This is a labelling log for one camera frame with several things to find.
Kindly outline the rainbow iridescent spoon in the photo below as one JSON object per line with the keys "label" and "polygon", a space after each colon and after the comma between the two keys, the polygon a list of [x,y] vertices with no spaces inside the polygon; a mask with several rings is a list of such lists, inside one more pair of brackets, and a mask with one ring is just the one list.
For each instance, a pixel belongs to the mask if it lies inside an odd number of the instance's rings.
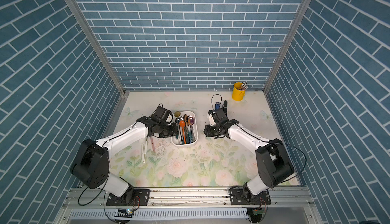
{"label": "rainbow iridescent spoon", "polygon": [[192,143],[194,143],[194,142],[196,141],[195,133],[194,133],[194,129],[193,129],[193,125],[194,125],[194,123],[195,123],[194,117],[188,116],[187,122],[188,122],[189,125],[190,125],[191,141],[192,141]]}

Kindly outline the white plastic spoon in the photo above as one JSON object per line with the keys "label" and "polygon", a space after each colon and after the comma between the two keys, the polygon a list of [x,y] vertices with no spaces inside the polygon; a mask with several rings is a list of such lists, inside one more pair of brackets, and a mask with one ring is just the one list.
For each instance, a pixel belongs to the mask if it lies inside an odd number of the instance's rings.
{"label": "white plastic spoon", "polygon": [[146,162],[145,160],[146,153],[147,153],[147,143],[145,142],[141,146],[141,160],[143,164],[145,164]]}

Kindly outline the pink handled spoon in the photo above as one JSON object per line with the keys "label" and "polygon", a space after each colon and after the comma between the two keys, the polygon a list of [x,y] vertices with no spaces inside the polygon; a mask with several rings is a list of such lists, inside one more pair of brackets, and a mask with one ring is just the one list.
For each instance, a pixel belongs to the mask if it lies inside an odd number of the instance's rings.
{"label": "pink handled spoon", "polygon": [[151,141],[152,150],[153,150],[154,153],[156,153],[153,137],[150,137],[150,141]]}

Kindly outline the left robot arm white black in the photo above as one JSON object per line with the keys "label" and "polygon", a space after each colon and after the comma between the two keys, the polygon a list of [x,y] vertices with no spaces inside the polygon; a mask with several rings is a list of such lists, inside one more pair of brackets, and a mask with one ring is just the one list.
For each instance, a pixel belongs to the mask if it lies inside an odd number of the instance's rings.
{"label": "left robot arm white black", "polygon": [[173,137],[178,134],[178,126],[174,122],[144,116],[137,119],[135,124],[106,138],[96,141],[86,139],[79,147],[70,172],[90,189],[100,188],[129,203],[134,187],[111,173],[110,159],[131,144],[156,134],[160,138]]}

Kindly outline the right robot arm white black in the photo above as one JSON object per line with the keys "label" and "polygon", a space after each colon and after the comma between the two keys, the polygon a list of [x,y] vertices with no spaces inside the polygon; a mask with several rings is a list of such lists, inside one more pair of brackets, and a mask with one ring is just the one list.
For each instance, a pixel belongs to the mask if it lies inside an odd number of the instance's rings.
{"label": "right robot arm white black", "polygon": [[257,174],[243,185],[248,198],[274,188],[294,174],[295,169],[279,139],[269,140],[246,129],[239,121],[228,119],[222,108],[208,111],[209,124],[205,125],[204,135],[208,138],[223,138],[237,141],[256,156]]}

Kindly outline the orange plastic spoon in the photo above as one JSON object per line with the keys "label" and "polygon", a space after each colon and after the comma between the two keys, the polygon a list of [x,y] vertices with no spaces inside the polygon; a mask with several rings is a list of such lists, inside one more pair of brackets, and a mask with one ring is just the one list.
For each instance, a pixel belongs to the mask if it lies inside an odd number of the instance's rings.
{"label": "orange plastic spoon", "polygon": [[183,144],[186,144],[186,136],[185,136],[185,122],[183,119],[181,119],[179,121],[179,126],[182,130],[182,141],[183,141]]}

